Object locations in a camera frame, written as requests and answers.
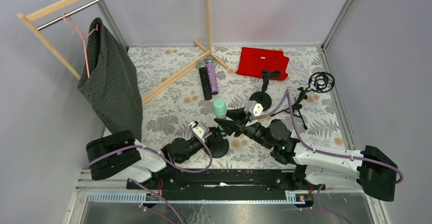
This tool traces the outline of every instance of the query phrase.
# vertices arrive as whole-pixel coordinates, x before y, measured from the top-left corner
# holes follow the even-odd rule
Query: polka dot fabric
[[[90,77],[87,77],[84,65],[78,90],[109,131],[131,130],[134,137],[141,140],[143,107],[137,69],[100,18],[92,21],[89,30],[97,24],[99,30],[88,38],[87,43]]]

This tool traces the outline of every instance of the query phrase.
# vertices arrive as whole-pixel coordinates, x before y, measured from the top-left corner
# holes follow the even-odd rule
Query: wooden clothes rack
[[[62,64],[74,75],[78,80],[81,78],[81,76],[78,74],[78,72],[70,65],[70,63],[60,54],[60,52],[57,51],[57,49],[48,41],[48,39],[40,32],[41,30],[63,20],[63,16],[60,16],[56,19],[53,19],[52,21],[49,21],[39,27],[35,27],[33,22],[35,20],[38,20],[42,17],[47,16],[48,14],[51,14],[55,11],[58,11],[70,4],[73,4],[79,0],[60,0],[54,4],[51,4],[45,8],[42,8],[34,13],[31,13],[29,15],[24,15],[23,13],[18,13],[18,18],[21,19],[22,22],[35,34],[37,38],[62,62]],[[94,0],[88,4],[85,4],[69,13],[65,14],[65,17],[72,16],[102,0]],[[210,0],[205,0],[205,13],[206,13],[206,24],[207,24],[207,42],[208,45],[205,47],[202,45],[199,41],[195,40],[194,44],[199,47],[204,53],[200,55],[198,58],[196,58],[194,61],[192,61],[190,64],[186,65],[183,69],[178,71],[177,73],[173,74],[170,78],[162,82],[160,85],[158,85],[156,88],[148,92],[146,95],[143,96],[142,102],[143,104],[150,101],[152,98],[154,98],[156,95],[161,93],[163,90],[165,90],[167,87],[169,87],[172,83],[177,81],[178,79],[182,78],[184,75],[186,75],[189,71],[191,71],[200,60],[203,60],[206,56],[211,55],[213,58],[222,65],[225,69],[228,69],[228,65],[225,64],[224,61],[222,61],[218,56],[216,56],[212,51],[212,32],[211,32],[211,11],[210,11]]]

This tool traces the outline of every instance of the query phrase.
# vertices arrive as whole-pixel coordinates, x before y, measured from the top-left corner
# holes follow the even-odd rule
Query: teal microphone
[[[213,112],[218,119],[225,119],[227,117],[227,105],[223,99],[218,98],[213,102]],[[221,126],[219,126],[219,130],[223,138],[227,139],[226,133]]]

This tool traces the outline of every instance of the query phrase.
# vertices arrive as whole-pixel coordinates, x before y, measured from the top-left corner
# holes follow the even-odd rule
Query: folded red fabric
[[[237,74],[261,78],[262,70],[280,71],[282,75],[272,80],[285,80],[288,62],[289,58],[284,56],[283,51],[243,47]]]

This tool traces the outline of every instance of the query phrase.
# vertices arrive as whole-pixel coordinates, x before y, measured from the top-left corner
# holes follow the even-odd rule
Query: gray wall
[[[403,171],[393,224],[430,223],[432,0],[356,0],[328,48],[357,142]]]
[[[324,41],[345,0],[210,0],[214,44]],[[204,41],[204,0],[107,0],[129,45]]]
[[[0,223],[61,223],[102,127],[76,78],[16,16],[56,1],[0,0]],[[98,15],[91,7],[73,20],[85,33]],[[62,22],[42,32],[81,73],[78,35]]]

